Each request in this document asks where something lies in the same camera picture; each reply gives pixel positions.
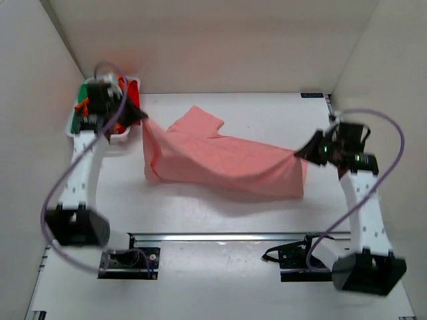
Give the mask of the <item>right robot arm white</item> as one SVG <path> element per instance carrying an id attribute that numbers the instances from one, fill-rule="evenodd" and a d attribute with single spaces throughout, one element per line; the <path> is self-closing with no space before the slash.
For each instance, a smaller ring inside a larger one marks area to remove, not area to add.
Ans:
<path id="1" fill-rule="evenodd" d="M 371 130 L 361 123 L 335 121 L 317 130 L 294 155 L 309 163 L 333 165 L 347 213 L 299 250 L 308 271 L 329 273 L 338 291 L 387 296 L 407 270 L 387 236 L 378 196 L 385 180 L 376 156 L 364 148 Z"/>

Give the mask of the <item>pink t shirt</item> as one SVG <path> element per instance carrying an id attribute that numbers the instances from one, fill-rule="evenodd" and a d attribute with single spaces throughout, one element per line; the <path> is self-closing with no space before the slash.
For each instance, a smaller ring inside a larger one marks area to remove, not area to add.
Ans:
<path id="1" fill-rule="evenodd" d="M 200 183 L 280 199 L 301 199 L 307 164 L 294 151 L 220 135 L 224 121 L 192 106 L 168 129 L 145 118 L 144 174 L 154 183 Z"/>

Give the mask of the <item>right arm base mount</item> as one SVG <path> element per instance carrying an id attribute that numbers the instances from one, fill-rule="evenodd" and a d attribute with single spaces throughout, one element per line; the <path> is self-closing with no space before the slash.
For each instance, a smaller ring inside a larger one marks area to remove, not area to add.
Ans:
<path id="1" fill-rule="evenodd" d="M 279 264 L 282 283 L 331 282 L 330 272 L 309 271 L 306 264 L 308 251 L 319 236 L 319 233 L 307 233 L 302 240 L 271 247 L 261 260 Z"/>

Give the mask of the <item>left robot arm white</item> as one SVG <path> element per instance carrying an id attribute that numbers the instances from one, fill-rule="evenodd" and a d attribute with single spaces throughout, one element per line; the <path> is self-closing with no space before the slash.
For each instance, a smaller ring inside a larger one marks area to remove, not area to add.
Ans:
<path id="1" fill-rule="evenodd" d="M 124 265 L 139 259 L 139 248 L 130 242 L 128 233 L 111 229 L 105 216 L 95 208 L 101 162 L 109 146 L 110 130 L 104 125 L 121 115 L 118 122 L 129 127 L 146 118 L 133 101 L 113 81 L 93 80 L 87 84 L 88 114 L 75 116 L 71 166 L 57 182 L 63 188 L 56 205 L 43 206 L 41 230 L 49 244 L 62 247 L 98 247 L 116 250 Z"/>

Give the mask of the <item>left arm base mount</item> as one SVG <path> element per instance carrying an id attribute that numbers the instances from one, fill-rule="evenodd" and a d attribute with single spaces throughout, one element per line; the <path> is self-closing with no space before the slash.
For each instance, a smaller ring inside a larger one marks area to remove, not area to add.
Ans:
<path id="1" fill-rule="evenodd" d="M 102 253 L 98 279 L 158 279 L 161 242 L 143 234 L 130 234 L 129 248 Z"/>

